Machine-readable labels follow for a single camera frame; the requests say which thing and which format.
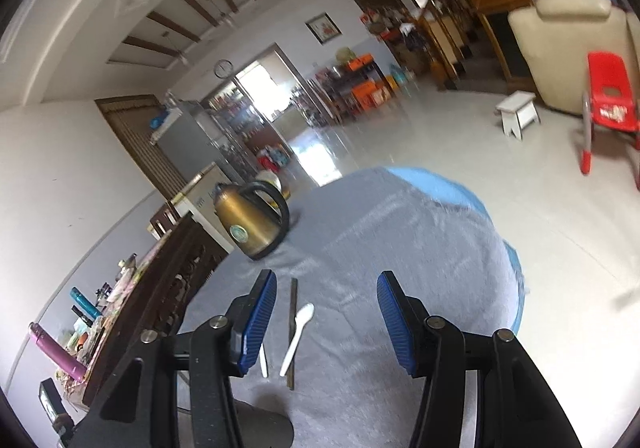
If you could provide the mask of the grey table cloth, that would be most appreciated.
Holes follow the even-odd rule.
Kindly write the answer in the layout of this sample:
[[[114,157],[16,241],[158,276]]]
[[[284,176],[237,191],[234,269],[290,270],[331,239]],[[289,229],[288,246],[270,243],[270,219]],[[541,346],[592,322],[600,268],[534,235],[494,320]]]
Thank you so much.
[[[422,383],[401,369],[376,280],[392,271],[407,294],[465,332],[518,329],[525,288],[518,255],[471,190],[418,168],[360,170],[294,197],[285,241],[259,261],[231,253],[186,310],[194,330],[250,290],[278,279],[266,334],[268,379],[234,380],[237,400],[286,414],[299,447],[405,447]],[[291,279],[297,312],[314,304],[295,354],[295,390],[279,376],[288,341]]]

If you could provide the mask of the gold electric kettle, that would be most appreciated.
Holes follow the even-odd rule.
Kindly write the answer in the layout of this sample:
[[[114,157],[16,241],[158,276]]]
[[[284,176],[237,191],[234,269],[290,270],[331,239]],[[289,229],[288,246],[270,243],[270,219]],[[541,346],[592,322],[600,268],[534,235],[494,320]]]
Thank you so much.
[[[260,179],[244,185],[218,183],[213,194],[218,220],[250,259],[266,257],[288,234],[290,209],[272,184]]]

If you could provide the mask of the dark carved wooden sideboard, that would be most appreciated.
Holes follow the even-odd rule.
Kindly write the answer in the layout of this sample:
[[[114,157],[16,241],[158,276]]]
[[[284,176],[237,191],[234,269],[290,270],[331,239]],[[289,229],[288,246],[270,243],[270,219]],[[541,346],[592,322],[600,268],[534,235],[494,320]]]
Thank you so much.
[[[178,332],[186,306],[228,252],[190,215],[160,239],[134,287],[105,328],[82,390],[81,405],[90,407],[128,348],[145,330],[160,336]]]

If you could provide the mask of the round wall clock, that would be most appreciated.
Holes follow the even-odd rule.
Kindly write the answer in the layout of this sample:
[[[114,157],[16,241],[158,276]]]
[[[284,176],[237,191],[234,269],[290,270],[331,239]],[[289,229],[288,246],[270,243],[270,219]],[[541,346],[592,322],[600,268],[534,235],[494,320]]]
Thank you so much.
[[[230,60],[218,60],[214,65],[214,75],[218,79],[228,79],[234,74],[234,66]]]

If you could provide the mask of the wooden chair back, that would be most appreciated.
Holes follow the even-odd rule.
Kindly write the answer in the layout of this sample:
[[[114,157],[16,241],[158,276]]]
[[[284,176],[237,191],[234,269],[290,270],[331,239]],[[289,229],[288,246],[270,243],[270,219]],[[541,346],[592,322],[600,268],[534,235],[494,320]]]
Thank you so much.
[[[172,231],[179,221],[180,215],[174,205],[171,202],[166,202],[151,217],[148,231],[156,240],[160,240],[168,231]]]

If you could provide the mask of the dark metal chopstick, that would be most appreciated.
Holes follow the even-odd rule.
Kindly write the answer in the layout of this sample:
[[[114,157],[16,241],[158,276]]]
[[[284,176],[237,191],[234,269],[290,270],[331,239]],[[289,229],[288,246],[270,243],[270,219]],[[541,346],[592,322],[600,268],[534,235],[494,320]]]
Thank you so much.
[[[291,279],[290,286],[290,309],[288,310],[288,341],[293,341],[295,335],[295,316],[297,313],[297,291],[298,280],[297,278]],[[295,390],[295,358],[292,358],[288,372],[286,372],[286,385],[288,389],[293,392]]]

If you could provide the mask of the framed wall picture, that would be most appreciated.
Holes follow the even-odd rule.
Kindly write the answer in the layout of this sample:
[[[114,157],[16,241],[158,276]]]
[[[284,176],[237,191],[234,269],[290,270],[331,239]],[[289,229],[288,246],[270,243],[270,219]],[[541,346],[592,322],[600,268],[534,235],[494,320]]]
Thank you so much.
[[[314,16],[314,18],[307,20],[305,25],[321,45],[325,45],[342,34],[337,24],[326,13]]]

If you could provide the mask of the white plastic spoon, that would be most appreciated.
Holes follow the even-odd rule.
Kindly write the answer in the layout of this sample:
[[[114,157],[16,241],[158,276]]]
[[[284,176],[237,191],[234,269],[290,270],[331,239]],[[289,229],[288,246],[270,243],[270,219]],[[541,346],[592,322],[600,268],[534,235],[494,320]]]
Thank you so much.
[[[293,338],[290,342],[290,345],[288,346],[288,350],[285,353],[285,356],[283,358],[281,367],[280,367],[280,372],[279,372],[279,376],[286,376],[286,374],[288,373],[288,369],[290,369],[291,364],[294,360],[295,354],[296,354],[296,350],[298,347],[298,344],[300,342],[300,339],[302,338],[303,335],[303,331],[304,328],[306,326],[306,324],[309,323],[309,321],[314,318],[314,304],[312,303],[307,303],[305,304],[301,309],[299,309],[299,311],[295,314],[294,317],[294,324],[295,324],[295,330],[294,330],[294,335]]]
[[[262,344],[260,346],[258,359],[259,359],[260,373],[262,374],[262,377],[264,379],[268,379],[269,378],[269,366],[268,366],[268,360],[267,360],[267,355],[266,355],[265,344]]]

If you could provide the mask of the orange crate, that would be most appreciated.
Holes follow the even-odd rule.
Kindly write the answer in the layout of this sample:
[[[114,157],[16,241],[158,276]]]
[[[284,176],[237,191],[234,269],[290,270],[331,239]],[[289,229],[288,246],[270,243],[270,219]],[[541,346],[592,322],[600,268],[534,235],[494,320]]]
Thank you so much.
[[[364,81],[350,91],[352,98],[364,112],[366,110],[381,106],[390,99],[390,90],[382,81]]]

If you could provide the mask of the grey refrigerator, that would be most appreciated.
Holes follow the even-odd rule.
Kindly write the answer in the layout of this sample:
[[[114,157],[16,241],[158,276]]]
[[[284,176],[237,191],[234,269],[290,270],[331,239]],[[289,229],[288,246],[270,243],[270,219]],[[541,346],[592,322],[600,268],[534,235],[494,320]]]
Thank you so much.
[[[244,183],[257,173],[255,158],[240,143],[228,123],[198,103],[183,102],[152,120],[150,142],[190,181],[211,164],[233,183]]]

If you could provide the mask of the teal thermos bottle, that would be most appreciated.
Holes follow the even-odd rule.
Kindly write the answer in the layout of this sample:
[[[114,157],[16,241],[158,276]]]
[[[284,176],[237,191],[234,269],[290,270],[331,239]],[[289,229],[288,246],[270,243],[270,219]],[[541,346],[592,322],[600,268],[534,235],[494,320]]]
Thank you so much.
[[[89,318],[95,320],[100,317],[102,313],[85,295],[77,288],[70,289],[70,296],[76,303],[78,309],[81,309]]]

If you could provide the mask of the small white stool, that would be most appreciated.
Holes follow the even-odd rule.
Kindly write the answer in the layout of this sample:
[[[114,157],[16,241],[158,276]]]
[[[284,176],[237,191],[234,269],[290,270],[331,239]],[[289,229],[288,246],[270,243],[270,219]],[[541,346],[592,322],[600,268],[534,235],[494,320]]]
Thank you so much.
[[[496,112],[500,117],[504,135],[513,136],[521,141],[526,127],[540,122],[535,100],[535,93],[525,91],[516,91],[503,98],[496,106]]]

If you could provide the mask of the black utensil holder cup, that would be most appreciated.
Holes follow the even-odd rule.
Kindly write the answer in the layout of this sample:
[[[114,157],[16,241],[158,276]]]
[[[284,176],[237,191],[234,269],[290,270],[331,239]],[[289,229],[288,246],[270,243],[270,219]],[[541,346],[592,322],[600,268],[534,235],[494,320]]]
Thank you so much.
[[[245,448],[291,448],[294,428],[283,414],[234,402],[236,418]]]

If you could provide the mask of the purple thermos bottle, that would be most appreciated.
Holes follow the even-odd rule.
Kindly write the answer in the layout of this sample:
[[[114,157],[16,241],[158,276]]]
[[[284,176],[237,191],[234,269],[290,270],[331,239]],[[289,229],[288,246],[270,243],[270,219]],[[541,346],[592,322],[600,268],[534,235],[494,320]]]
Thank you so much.
[[[58,344],[40,324],[30,323],[29,333],[39,350],[51,359],[58,368],[62,369],[67,376],[77,382],[85,379],[87,368],[70,355],[62,345]]]

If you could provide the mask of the red plastic child chair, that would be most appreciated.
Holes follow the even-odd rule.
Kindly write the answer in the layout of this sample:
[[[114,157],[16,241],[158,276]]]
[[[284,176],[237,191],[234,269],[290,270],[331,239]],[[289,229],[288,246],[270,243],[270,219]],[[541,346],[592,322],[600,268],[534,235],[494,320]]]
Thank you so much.
[[[597,125],[634,135],[639,149],[639,107],[623,58],[605,51],[589,52],[588,90],[582,99],[584,140],[580,172],[591,170],[593,132]]]

